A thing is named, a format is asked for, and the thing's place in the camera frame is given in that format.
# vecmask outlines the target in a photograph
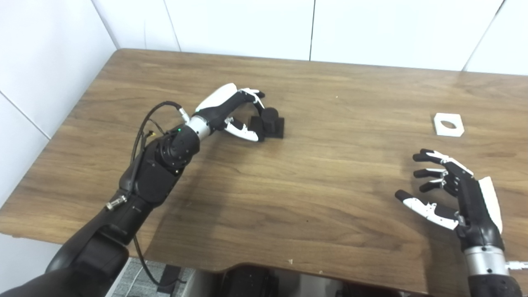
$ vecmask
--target fingertip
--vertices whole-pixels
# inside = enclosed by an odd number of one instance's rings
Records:
[[[406,199],[409,199],[409,198],[413,198],[414,196],[411,195],[410,193],[408,192],[405,192],[403,190],[398,190],[396,191],[396,193],[394,193],[394,196],[400,200],[401,202],[403,202],[404,200]]]

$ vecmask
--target wood grain surface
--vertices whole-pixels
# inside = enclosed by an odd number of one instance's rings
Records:
[[[206,139],[138,234],[147,259],[465,296],[455,234],[394,198],[418,193],[412,172],[430,165],[411,156],[425,147],[492,176],[507,258],[527,260],[527,77],[141,50],[112,56],[1,209],[0,231],[64,243],[114,194],[151,107],[174,100],[191,112],[228,82],[265,92],[285,138]],[[465,134],[436,136],[437,112],[461,114]],[[154,119],[181,121],[170,108]],[[426,196],[457,205],[441,191]],[[528,274],[513,275],[528,292]]]

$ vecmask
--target white wall panel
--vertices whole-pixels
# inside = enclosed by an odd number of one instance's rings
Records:
[[[323,0],[312,60],[462,70],[502,0]]]
[[[90,0],[0,1],[0,89],[49,137],[115,50]]]
[[[2,94],[0,127],[1,207],[48,139]],[[59,245],[0,234],[0,293],[42,274],[58,249]]]
[[[93,0],[120,48],[179,51],[163,0]]]
[[[0,129],[1,207],[42,152],[48,139],[2,94],[0,94],[0,127],[2,127]]]
[[[528,75],[528,0],[506,0],[467,70]]]
[[[313,0],[166,0],[182,51],[308,60]]]
[[[0,293],[43,274],[61,246],[0,234]]]

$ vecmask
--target robot finger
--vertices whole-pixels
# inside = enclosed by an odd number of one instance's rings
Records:
[[[428,150],[426,148],[422,148],[420,150],[420,153],[414,154],[412,156],[412,159],[416,162],[433,162],[435,164],[441,164],[442,160],[444,159],[445,155],[440,154],[437,151]]]
[[[445,169],[425,168],[413,172],[415,178],[442,178],[447,171]]]
[[[432,181],[428,181],[420,186],[419,190],[422,193],[429,192],[434,189],[441,189],[445,184],[445,181],[443,179],[436,179]]]
[[[437,225],[451,230],[458,226],[456,209],[416,198],[403,190],[398,190],[394,196],[412,211]]]

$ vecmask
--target white robotic finger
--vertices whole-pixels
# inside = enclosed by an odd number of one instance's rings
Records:
[[[421,201],[403,190],[396,192],[395,196],[412,211],[437,225],[451,230],[458,226],[458,221],[455,219],[455,209]]]
[[[259,140],[259,136],[257,135],[257,133],[255,133],[254,131],[249,131],[248,127],[245,124],[243,124],[241,129],[238,129],[231,122],[229,122],[227,124],[227,127],[224,130],[233,134],[236,137],[240,137],[245,140],[249,140],[249,141]]]

